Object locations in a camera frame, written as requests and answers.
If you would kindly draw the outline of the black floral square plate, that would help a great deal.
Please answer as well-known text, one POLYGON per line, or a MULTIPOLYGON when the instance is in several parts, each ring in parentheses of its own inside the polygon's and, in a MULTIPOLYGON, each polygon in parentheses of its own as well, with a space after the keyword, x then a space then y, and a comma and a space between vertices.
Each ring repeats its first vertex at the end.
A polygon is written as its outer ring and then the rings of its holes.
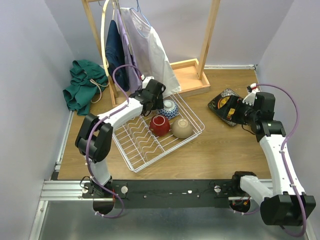
POLYGON ((243 120, 237 120, 236 122, 233 122, 229 118, 224 116, 226 112, 229 112, 228 101, 231 96, 236 96, 240 100, 243 100, 243 98, 240 95, 238 95, 236 92, 234 92, 232 89, 226 88, 224 91, 218 94, 215 98, 213 98, 207 104, 207 106, 213 113, 215 113, 219 118, 221 118, 225 123, 227 123, 231 127, 234 127, 237 124, 246 125, 246 123, 243 120))

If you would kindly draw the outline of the blue white patterned bowl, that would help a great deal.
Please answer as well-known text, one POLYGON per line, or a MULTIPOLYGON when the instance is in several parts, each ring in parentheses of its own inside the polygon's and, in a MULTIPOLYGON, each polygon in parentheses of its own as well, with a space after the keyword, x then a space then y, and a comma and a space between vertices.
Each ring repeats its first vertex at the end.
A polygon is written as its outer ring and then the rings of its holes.
POLYGON ((175 101, 171 99, 166 99, 163 101, 163 108, 157 111, 159 115, 166 117, 168 120, 175 118, 178 113, 178 105, 175 101))

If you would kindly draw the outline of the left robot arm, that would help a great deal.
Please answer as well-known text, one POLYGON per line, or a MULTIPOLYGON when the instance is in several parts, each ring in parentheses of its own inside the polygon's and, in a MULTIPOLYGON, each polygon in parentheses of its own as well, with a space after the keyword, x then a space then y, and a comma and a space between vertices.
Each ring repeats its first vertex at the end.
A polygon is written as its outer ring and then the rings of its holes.
POLYGON ((164 84, 149 77, 143 81, 142 89, 127 96, 117 107, 100 116, 89 113, 84 118, 75 146, 85 157, 90 178, 95 182, 93 191, 99 197, 107 197, 111 192, 112 176, 106 161, 114 131, 135 117, 161 109, 165 90, 164 84))

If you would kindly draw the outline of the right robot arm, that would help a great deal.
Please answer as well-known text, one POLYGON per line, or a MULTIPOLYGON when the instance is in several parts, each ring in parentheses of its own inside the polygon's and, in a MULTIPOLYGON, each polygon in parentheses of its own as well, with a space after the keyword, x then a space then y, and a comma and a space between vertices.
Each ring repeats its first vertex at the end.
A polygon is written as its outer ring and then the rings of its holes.
POLYGON ((272 180, 268 189, 254 175, 243 175, 230 183, 230 191, 248 193, 259 205, 268 226, 303 226, 316 207, 315 198, 300 184, 287 149, 284 126, 274 120, 276 98, 267 92, 251 92, 246 98, 231 95, 224 107, 226 118, 250 126, 266 157, 272 180))

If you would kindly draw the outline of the amber glass plate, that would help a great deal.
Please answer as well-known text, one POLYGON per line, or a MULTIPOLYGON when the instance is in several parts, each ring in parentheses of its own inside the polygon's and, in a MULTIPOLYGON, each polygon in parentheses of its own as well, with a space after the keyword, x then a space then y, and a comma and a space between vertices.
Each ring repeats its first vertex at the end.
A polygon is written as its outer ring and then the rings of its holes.
POLYGON ((229 96, 224 96, 222 98, 219 99, 218 103, 217 103, 217 108, 220 109, 222 108, 224 105, 227 104, 228 100, 230 99, 230 95, 229 96))

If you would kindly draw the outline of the beige ceramic bowl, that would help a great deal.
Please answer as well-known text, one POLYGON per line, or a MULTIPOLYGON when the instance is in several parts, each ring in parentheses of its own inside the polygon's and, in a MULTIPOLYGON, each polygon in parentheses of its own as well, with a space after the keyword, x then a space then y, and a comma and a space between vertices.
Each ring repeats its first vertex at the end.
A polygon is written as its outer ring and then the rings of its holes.
POLYGON ((179 139, 186 139, 193 134, 193 126, 185 118, 175 120, 171 126, 172 134, 179 139))

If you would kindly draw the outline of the red bowl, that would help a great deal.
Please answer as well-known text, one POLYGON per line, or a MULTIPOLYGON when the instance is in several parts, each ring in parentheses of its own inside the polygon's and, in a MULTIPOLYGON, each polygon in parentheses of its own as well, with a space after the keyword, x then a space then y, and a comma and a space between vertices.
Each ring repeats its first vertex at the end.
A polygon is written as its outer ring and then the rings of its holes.
POLYGON ((149 130, 156 136, 162 137, 170 130, 170 122, 163 115, 155 115, 149 122, 149 130))

